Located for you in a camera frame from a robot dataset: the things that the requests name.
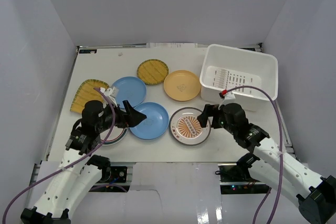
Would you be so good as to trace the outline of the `blue plate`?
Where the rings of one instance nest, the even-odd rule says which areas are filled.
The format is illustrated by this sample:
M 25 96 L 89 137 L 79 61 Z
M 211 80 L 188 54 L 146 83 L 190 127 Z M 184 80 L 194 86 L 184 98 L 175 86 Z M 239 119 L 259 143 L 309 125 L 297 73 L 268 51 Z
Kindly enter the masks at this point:
M 165 133 L 169 125 L 169 114 L 160 104 L 146 102 L 138 105 L 136 110 L 145 114 L 146 119 L 130 131 L 136 137 L 143 140 L 153 140 Z
M 135 108 L 146 97 L 146 85 L 137 77 L 120 78 L 112 86 L 119 90 L 115 99 L 121 109 L 124 109 L 124 100 L 127 100 Z

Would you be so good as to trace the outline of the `white plate green red stripes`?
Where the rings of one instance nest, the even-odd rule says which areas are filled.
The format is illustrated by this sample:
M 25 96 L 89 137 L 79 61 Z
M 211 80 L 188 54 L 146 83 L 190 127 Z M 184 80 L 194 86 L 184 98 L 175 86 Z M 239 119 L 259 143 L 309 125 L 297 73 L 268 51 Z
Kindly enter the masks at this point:
M 106 139 L 103 145 L 112 145 L 121 141 L 128 132 L 128 128 L 114 127 L 109 137 Z

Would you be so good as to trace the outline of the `white plate orange sunburst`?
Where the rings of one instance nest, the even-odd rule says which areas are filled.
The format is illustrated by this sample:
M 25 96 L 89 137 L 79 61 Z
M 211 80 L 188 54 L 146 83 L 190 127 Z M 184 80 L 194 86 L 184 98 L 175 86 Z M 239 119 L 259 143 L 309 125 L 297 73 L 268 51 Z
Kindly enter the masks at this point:
M 211 132 L 210 120 L 201 127 L 197 117 L 202 113 L 194 107 L 184 107 L 173 113 L 169 122 L 171 135 L 186 146 L 196 146 L 205 142 Z

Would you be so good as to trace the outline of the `orange plastic plate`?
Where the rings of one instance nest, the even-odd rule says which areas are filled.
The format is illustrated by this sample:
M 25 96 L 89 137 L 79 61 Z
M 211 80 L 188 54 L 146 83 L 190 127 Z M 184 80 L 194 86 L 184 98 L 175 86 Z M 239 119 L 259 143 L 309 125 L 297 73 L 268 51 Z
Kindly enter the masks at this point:
M 199 77 L 187 70 L 177 70 L 167 75 L 163 83 L 165 93 L 176 101 L 189 101 L 200 93 Z

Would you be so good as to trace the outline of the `round bamboo woven plate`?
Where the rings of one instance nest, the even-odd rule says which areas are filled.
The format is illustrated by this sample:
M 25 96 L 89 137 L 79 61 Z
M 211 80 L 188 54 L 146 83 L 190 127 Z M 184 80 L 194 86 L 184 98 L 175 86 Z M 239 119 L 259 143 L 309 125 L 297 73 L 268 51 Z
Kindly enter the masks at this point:
M 155 86 L 164 82 L 169 74 L 169 68 L 161 60 L 149 59 L 138 66 L 136 74 L 146 85 Z

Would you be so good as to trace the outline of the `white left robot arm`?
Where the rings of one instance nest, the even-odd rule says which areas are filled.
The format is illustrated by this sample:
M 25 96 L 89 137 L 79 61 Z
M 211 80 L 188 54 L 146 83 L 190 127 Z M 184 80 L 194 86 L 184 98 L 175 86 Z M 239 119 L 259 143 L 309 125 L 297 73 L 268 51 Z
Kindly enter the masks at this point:
M 93 185 L 110 178 L 110 160 L 93 154 L 102 144 L 100 134 L 114 127 L 135 127 L 146 119 L 127 100 L 123 105 L 124 110 L 98 100 L 85 104 L 81 119 L 72 127 L 58 173 L 51 175 L 34 206 L 23 210 L 23 223 L 70 223 L 71 215 Z

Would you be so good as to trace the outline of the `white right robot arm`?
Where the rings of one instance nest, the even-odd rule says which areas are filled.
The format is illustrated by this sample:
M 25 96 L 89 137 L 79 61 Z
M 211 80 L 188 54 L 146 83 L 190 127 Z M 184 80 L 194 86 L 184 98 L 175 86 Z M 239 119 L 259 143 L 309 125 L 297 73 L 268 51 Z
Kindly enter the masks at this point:
M 310 170 L 287 152 L 261 127 L 246 118 L 237 103 L 204 107 L 197 117 L 201 127 L 212 118 L 213 129 L 223 128 L 238 145 L 249 151 L 248 162 L 237 168 L 238 177 L 247 182 L 252 178 L 277 189 L 291 200 L 309 223 L 327 223 L 335 215 L 335 177 Z

